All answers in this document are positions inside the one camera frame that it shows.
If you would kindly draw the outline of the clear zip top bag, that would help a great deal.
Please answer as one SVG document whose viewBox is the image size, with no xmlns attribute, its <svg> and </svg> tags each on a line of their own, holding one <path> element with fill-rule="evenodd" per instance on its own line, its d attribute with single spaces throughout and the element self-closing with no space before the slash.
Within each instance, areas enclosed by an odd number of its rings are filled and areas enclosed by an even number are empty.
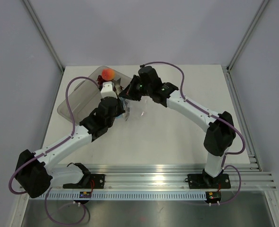
<svg viewBox="0 0 279 227">
<path fill-rule="evenodd" d="M 125 98 L 119 98 L 120 101 L 123 104 L 124 113 L 122 113 L 120 116 L 116 117 L 115 120 L 119 121 L 136 121 L 143 119 L 147 116 L 148 111 L 148 104 L 149 99 L 148 97 L 142 97 L 140 101 L 133 101 L 128 100 Z"/>
</svg>

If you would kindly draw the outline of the grey toy fish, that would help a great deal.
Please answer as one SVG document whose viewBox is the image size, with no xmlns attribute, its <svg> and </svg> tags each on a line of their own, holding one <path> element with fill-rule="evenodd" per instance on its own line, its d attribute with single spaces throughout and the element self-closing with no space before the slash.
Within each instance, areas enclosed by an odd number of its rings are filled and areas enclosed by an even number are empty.
<svg viewBox="0 0 279 227">
<path fill-rule="evenodd" d="M 121 93 L 121 91 L 123 90 L 123 88 L 121 86 L 121 78 L 119 78 L 118 80 L 114 80 L 114 86 L 116 89 L 116 93 L 119 95 Z"/>
</svg>

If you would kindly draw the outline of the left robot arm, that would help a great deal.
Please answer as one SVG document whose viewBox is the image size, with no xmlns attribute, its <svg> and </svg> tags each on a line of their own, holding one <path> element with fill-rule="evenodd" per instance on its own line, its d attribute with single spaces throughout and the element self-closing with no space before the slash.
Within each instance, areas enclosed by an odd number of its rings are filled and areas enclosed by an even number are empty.
<svg viewBox="0 0 279 227">
<path fill-rule="evenodd" d="M 84 118 L 74 131 L 50 146 L 35 152 L 20 153 L 14 178 L 30 198 L 43 195 L 51 187 L 65 189 L 90 189 L 93 185 L 91 172 L 82 163 L 57 168 L 56 165 L 79 148 L 104 135 L 114 120 L 126 112 L 122 98 L 105 97 L 97 108 Z"/>
</svg>

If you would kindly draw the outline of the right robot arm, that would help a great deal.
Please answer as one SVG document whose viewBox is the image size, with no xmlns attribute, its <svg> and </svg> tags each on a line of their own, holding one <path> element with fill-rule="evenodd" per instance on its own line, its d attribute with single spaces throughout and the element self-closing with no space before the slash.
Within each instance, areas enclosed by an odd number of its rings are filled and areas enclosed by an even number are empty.
<svg viewBox="0 0 279 227">
<path fill-rule="evenodd" d="M 140 101 L 143 96 L 148 96 L 155 103 L 177 111 L 198 125 L 206 134 L 203 146 L 208 152 L 202 182 L 207 187 L 214 187 L 219 183 L 219 177 L 223 173 L 224 154 L 236 137 L 233 118 L 229 112 L 212 112 L 187 100 L 180 88 L 170 82 L 163 83 L 151 66 L 142 66 L 119 96 L 132 101 Z"/>
</svg>

